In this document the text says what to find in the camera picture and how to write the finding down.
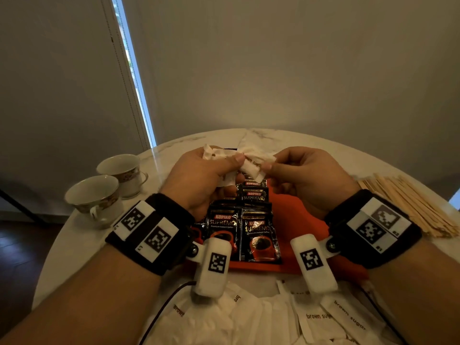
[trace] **dark floor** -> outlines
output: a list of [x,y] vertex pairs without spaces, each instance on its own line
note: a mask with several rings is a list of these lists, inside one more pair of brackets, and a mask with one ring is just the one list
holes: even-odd
[[30,313],[38,277],[61,227],[0,221],[0,338]]

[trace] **person's right hand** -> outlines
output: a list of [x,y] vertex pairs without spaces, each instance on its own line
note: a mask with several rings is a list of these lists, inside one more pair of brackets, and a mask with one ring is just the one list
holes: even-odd
[[302,146],[281,150],[276,162],[263,163],[275,194],[297,196],[310,214],[324,219],[360,190],[358,183],[326,151]]

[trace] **marble tabletop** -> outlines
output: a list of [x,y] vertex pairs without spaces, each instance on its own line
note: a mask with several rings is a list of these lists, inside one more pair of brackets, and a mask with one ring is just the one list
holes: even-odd
[[[334,156],[349,174],[359,178],[371,176],[373,173],[379,173],[383,176],[403,174],[431,201],[443,209],[452,220],[460,223],[460,213],[448,202],[417,180],[374,156],[326,139],[302,133],[269,129],[227,129],[198,133],[175,139],[143,152],[140,154],[141,171],[147,172],[149,179],[137,197],[123,201],[124,209],[127,210],[135,202],[145,199],[148,195],[157,191],[173,165],[186,151],[199,148],[204,144],[218,145],[222,148],[236,148],[240,139],[245,135],[256,145],[270,153],[276,153],[289,146],[308,146],[324,149]],[[101,248],[107,233],[108,229],[95,229],[89,218],[80,214],[77,210],[73,211],[46,258],[35,290],[33,308],[66,281],[67,278],[77,272]],[[459,238],[436,239],[435,244],[460,262]],[[237,283],[257,297],[276,294],[275,281],[277,277],[284,276],[273,273],[229,273],[229,280]],[[158,302],[154,310],[166,300],[172,290],[191,278],[193,278],[193,275],[190,272],[182,271],[181,267],[167,273],[163,278]]]

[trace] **white porcelain cup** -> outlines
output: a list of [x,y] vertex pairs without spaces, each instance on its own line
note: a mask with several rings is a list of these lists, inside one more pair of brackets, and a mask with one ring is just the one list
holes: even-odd
[[64,199],[105,228],[123,213],[118,185],[118,179],[112,176],[90,177],[67,190]]
[[140,191],[149,175],[139,170],[141,161],[139,156],[122,154],[109,157],[99,163],[96,171],[99,174],[111,175],[120,182],[120,196],[123,198],[135,197]]

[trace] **person's left hand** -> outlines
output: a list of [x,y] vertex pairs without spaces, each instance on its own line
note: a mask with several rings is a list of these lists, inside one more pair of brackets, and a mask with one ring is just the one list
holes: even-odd
[[[197,221],[204,218],[212,201],[236,196],[236,186],[216,186],[221,176],[238,170],[245,160],[243,154],[221,160],[204,160],[203,153],[204,149],[198,148],[183,154],[160,188],[160,193],[187,209]],[[238,174],[236,182],[243,180],[244,175]]]

